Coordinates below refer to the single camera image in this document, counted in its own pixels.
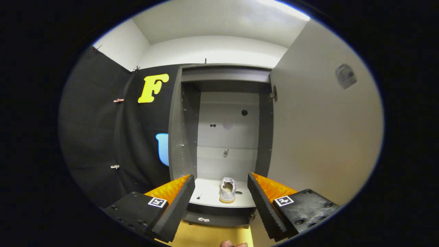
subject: ceiling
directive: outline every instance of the ceiling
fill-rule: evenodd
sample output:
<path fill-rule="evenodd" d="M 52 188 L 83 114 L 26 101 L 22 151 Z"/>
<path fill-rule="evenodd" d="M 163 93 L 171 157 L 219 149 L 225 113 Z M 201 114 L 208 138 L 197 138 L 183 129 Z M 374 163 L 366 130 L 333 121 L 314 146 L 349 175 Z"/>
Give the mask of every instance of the ceiling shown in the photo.
<path fill-rule="evenodd" d="M 133 20 L 150 44 L 219 35 L 290 47 L 309 18 L 274 0 L 170 0 Z"/>

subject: open cabinet door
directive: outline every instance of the open cabinet door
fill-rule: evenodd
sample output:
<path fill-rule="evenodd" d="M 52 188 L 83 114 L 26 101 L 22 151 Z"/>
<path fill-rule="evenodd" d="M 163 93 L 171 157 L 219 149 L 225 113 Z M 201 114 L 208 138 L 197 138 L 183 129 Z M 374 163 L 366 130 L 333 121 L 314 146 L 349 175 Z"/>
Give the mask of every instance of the open cabinet door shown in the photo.
<path fill-rule="evenodd" d="M 343 40 L 309 20 L 270 80 L 277 100 L 268 178 L 349 202 L 373 171 L 383 139 L 372 75 Z M 250 225 L 254 246 L 274 245 L 261 223 Z"/>

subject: white sneaker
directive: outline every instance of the white sneaker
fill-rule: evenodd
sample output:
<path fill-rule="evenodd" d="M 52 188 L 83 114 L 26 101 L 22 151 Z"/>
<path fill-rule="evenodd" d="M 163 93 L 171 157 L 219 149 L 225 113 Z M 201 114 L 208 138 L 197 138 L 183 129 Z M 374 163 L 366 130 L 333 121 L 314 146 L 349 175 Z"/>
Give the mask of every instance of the white sneaker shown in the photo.
<path fill-rule="evenodd" d="M 221 196 L 219 197 L 222 203 L 232 203 L 235 201 L 236 182 L 233 178 L 224 177 L 221 180 Z"/>

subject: human hand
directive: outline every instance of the human hand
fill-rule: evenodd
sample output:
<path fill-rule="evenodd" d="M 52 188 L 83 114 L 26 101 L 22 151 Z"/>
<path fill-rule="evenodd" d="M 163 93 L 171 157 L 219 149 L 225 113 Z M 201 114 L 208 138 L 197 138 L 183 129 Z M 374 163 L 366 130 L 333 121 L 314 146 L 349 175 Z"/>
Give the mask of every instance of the human hand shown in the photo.
<path fill-rule="evenodd" d="M 227 240 L 227 241 L 221 242 L 219 247 L 248 247 L 248 244 L 247 243 L 240 243 L 237 246 L 234 246 L 230 240 Z"/>

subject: black curtain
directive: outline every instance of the black curtain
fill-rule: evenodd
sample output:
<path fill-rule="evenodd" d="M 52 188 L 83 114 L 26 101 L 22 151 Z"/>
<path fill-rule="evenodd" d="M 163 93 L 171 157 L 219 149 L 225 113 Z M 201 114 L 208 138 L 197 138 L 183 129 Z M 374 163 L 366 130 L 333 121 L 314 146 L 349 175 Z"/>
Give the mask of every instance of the black curtain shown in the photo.
<path fill-rule="evenodd" d="M 130 72 L 99 50 L 82 55 L 64 87 L 59 138 L 76 183 L 99 207 L 126 193 L 145 193 L 170 181 L 155 135 L 168 133 L 175 78 L 180 65 Z M 167 73 L 151 103 L 137 102 L 146 76 Z M 124 99 L 115 103 L 115 99 Z"/>
<path fill-rule="evenodd" d="M 116 165 L 115 118 L 130 72 L 88 48 L 72 70 L 60 102 L 58 134 L 65 162 L 92 202 L 106 207 L 126 194 Z"/>
<path fill-rule="evenodd" d="M 179 67 L 166 65 L 140 69 L 133 73 L 134 77 L 126 88 L 120 131 L 116 132 L 121 135 L 117 146 L 120 148 L 121 176 L 128 191 L 145 193 L 170 181 L 169 167 L 158 156 L 155 135 L 168 133 L 171 98 Z M 153 95 L 154 101 L 138 103 L 144 78 L 165 73 L 169 75 L 169 81 L 162 83 L 160 92 Z"/>

